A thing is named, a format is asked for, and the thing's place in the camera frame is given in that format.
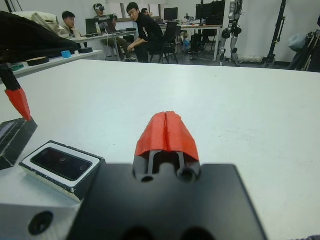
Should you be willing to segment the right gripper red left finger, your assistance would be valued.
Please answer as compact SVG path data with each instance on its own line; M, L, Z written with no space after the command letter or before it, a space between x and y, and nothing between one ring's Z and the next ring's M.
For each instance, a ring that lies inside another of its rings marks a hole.
M154 174L155 156L167 150L165 141L166 113L155 114L137 142L133 173L137 180Z

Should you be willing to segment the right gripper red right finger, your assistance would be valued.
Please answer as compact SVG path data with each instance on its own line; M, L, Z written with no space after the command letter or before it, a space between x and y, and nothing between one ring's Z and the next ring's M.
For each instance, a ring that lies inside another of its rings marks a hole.
M178 178L185 183L195 183L201 173L201 164L196 142L189 130L174 111L165 113L166 141L170 153L178 157Z

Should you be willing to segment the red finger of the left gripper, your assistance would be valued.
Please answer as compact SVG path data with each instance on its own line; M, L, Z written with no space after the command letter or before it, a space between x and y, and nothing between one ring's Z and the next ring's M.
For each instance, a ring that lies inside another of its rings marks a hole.
M6 87L5 93L14 108L26 121L30 121L32 117L26 94L7 64L0 65L0 78Z

